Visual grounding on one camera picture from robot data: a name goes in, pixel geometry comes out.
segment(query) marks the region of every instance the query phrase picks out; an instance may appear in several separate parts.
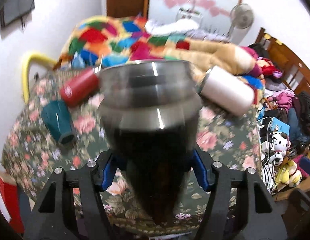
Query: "metal bolt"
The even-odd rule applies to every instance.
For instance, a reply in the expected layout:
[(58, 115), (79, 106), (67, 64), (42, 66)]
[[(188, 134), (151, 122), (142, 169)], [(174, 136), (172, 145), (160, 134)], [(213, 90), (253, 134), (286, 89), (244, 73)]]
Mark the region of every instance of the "metal bolt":
[(247, 171), (250, 174), (254, 174), (256, 172), (254, 168), (248, 168)]
[(56, 174), (60, 174), (62, 171), (63, 171), (63, 168), (61, 168), (61, 167), (55, 168)]
[(213, 165), (216, 168), (220, 168), (222, 166), (222, 163), (221, 162), (214, 162)]
[(91, 168), (95, 167), (96, 166), (96, 162), (95, 161), (90, 161), (90, 162), (87, 163), (87, 166), (91, 167)]

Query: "teal cup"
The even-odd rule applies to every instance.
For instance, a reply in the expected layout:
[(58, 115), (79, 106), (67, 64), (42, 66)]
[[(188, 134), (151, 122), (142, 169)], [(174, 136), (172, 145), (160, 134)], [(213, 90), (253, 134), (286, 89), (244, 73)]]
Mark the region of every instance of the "teal cup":
[(42, 109), (41, 118), (56, 142), (64, 145), (75, 140), (73, 121), (64, 101), (50, 101)]

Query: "red tumbler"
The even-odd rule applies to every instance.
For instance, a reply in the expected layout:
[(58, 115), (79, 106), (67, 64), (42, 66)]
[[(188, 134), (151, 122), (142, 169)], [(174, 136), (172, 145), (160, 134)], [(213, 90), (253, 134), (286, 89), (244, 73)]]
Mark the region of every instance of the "red tumbler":
[(60, 89), (60, 96), (68, 107), (76, 107), (99, 88), (99, 71), (100, 67), (85, 69)]

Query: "fan head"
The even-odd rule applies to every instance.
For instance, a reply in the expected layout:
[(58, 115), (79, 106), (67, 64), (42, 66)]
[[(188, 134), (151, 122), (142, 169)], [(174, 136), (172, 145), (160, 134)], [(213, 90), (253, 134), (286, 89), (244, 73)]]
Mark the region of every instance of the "fan head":
[(246, 3), (238, 4), (231, 10), (230, 18), (232, 26), (238, 29), (248, 28), (254, 21), (253, 10)]

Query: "white tumbler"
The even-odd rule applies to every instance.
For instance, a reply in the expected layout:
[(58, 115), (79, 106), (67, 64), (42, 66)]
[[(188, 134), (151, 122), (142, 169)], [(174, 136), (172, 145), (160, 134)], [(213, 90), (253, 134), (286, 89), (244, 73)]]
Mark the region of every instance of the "white tumbler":
[(249, 110), (255, 96), (251, 87), (218, 66), (207, 70), (199, 94), (236, 116)]

